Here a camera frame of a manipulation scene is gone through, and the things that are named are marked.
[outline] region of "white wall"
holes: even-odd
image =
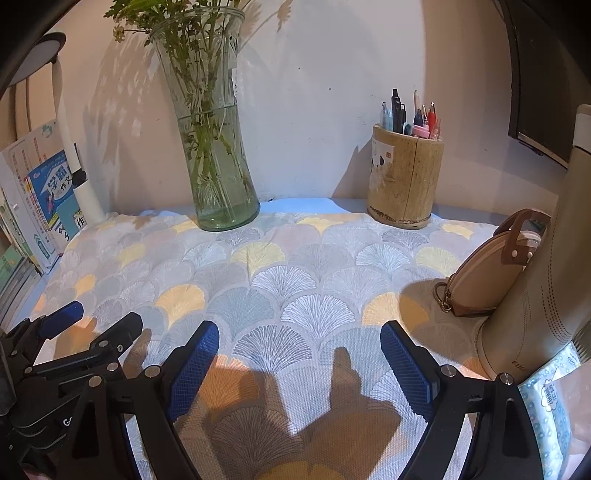
[[[511,64],[492,0],[259,0],[239,59],[242,133],[262,200],[365,197],[371,132],[397,87],[435,101],[446,141],[436,201],[498,213],[551,211],[564,169],[507,136]],[[109,0],[56,26],[70,129],[108,209],[191,202],[154,51],[118,44]]]

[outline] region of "label on pen holder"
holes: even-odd
[[[369,188],[376,188],[382,182],[382,177],[387,170],[387,165],[392,163],[396,147],[388,145],[375,138],[372,141],[371,173],[369,175]]]

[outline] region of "blue rubber pad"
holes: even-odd
[[[196,343],[188,360],[171,385],[166,416],[172,422],[175,422],[181,415],[185,415],[191,408],[219,348],[220,334],[216,324],[205,321],[201,326],[206,327],[205,333]]]
[[[382,352],[411,409],[415,414],[423,417],[426,422],[429,422],[434,414],[431,384],[391,325],[385,324],[382,327],[380,341]]]
[[[51,340],[74,325],[84,316],[84,308],[79,301],[73,301],[43,319],[39,334],[42,340]]]

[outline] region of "green book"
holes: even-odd
[[[12,245],[8,247],[8,250],[6,250],[2,258],[0,258],[0,292],[8,284],[10,277],[17,269],[21,260],[21,254],[18,253]]]

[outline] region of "lamp head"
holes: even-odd
[[[65,43],[66,35],[61,32],[52,32],[43,35],[21,63],[10,85],[14,85],[31,76],[49,62],[55,63],[57,54]]]

